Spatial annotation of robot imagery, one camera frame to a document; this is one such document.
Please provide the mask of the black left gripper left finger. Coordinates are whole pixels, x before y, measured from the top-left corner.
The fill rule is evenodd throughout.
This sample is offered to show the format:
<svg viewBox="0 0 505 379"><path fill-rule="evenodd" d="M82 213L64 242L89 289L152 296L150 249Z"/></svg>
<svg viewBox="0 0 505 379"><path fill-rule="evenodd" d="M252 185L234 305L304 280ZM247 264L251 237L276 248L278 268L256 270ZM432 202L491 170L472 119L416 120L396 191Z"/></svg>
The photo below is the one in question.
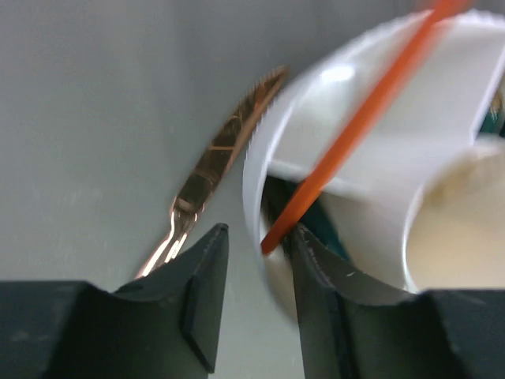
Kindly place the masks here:
<svg viewBox="0 0 505 379"><path fill-rule="evenodd" d="M76 280L2 282L2 377L208 377L228 253L228 227L218 223L170 263L114 292Z"/></svg>

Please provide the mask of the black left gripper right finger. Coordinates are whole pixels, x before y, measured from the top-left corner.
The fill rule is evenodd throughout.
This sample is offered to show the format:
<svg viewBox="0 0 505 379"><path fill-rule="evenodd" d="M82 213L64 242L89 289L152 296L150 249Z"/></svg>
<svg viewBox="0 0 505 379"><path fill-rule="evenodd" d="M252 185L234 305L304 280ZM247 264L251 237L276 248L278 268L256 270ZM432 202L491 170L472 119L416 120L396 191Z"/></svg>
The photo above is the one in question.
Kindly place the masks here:
<svg viewBox="0 0 505 379"><path fill-rule="evenodd" d="M302 225L290 248L306 377L503 377L503 291L413 295L358 270Z"/></svg>

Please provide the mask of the white divided round container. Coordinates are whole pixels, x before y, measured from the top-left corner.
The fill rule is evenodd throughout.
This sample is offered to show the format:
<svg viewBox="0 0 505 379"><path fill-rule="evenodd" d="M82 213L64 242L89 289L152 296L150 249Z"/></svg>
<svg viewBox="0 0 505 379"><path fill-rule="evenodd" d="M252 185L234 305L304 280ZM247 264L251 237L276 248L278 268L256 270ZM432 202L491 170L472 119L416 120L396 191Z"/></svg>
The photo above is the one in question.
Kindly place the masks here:
<svg viewBox="0 0 505 379"><path fill-rule="evenodd" d="M255 245L266 235L268 176L305 178L350 113L425 19L379 24L312 65L281 91L246 152L243 206ZM440 23L442 39L342 168L324 187L331 219L363 272L415 291L406 241L431 179L458 157L499 145L477 136L504 74L504 18L470 10Z"/></svg>

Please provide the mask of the copper utensil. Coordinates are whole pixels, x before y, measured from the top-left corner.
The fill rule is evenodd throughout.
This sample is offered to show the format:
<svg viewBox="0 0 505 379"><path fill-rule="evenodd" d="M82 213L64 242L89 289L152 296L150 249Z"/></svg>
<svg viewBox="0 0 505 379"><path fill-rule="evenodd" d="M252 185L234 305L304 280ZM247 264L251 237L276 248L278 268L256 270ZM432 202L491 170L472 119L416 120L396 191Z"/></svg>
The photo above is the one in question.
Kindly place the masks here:
<svg viewBox="0 0 505 379"><path fill-rule="evenodd" d="M288 75L287 66L274 68L238 102L174 197L169 208L168 232L141 265L135 275L137 279L149 275L179 254L209 199L246 146Z"/></svg>

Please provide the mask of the orange chopstick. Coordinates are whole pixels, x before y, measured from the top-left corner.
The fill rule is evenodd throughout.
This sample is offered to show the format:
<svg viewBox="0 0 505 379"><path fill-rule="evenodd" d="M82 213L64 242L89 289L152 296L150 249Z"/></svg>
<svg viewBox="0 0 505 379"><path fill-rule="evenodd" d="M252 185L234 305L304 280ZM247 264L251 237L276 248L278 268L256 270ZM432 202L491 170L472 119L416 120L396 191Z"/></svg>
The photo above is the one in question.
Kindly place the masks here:
<svg viewBox="0 0 505 379"><path fill-rule="evenodd" d="M310 175L298 186L286 207L260 244L261 253L269 255L320 195L323 187L345 163L358 142L387 110L423 59L440 37L436 24L452 17L469 5L468 1L437 1L404 48L376 82L342 132L323 155Z"/></svg>

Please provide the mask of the gold spoon green handle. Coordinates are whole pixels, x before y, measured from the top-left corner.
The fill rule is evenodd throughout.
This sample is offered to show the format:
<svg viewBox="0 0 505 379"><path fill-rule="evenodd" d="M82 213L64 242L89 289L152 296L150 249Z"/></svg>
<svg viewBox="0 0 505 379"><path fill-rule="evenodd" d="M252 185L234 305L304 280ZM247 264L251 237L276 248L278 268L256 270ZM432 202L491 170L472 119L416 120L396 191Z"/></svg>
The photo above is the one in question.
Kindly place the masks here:
<svg viewBox="0 0 505 379"><path fill-rule="evenodd" d="M320 200L316 200L312 205L314 211L314 234L332 252L342 259L350 262L350 257L339 239L339 235L333 226L327 212Z"/></svg>

